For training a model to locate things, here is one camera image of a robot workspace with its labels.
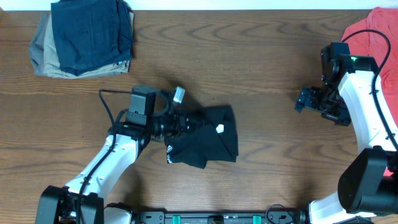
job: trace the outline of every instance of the red fabric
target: red fabric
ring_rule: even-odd
[[[366,19],[349,26],[341,39],[362,29],[381,31],[391,42],[391,53],[380,72],[380,77],[384,97],[398,125],[398,9],[373,9]],[[386,41],[375,33],[363,32],[352,36],[346,42],[351,54],[373,56],[379,66],[387,53]]]

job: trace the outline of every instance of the light gray fabric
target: light gray fabric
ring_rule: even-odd
[[[131,27],[133,25],[134,14],[129,13]],[[51,15],[42,14],[36,30],[36,35],[29,46],[30,60],[35,70],[35,75],[53,78],[98,78],[105,76],[115,76],[126,73],[129,70],[130,61],[105,65],[94,71],[85,72],[79,76],[63,72],[59,69],[60,63],[55,48],[52,33]]]

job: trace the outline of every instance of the black cloth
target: black cloth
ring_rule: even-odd
[[[167,162],[183,162],[201,169],[207,161],[236,162],[238,135],[232,107],[203,108],[196,113],[204,116],[205,125],[190,134],[165,139],[165,145],[172,148],[168,150]],[[219,124],[224,125],[224,131],[218,134]]]
[[[60,70],[74,75],[132,59],[129,9],[122,0],[51,4]]]

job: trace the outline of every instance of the stack of folded clothes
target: stack of folded clothes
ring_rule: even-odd
[[[134,14],[122,0],[61,0],[29,45],[35,75],[88,78],[128,71]]]

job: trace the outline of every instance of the table surface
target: table surface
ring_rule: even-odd
[[[107,202],[168,211],[301,207],[337,190],[358,155],[355,133],[298,114],[301,87],[320,85],[320,50],[369,11],[138,11],[128,74],[84,80],[33,75],[28,46],[41,12],[0,23],[0,223],[32,223],[40,194],[62,187],[102,148],[110,127],[101,88],[183,86],[202,106],[231,104],[236,163],[167,164],[150,143]],[[128,96],[106,96],[113,113]],[[397,223],[395,216],[376,223]]]

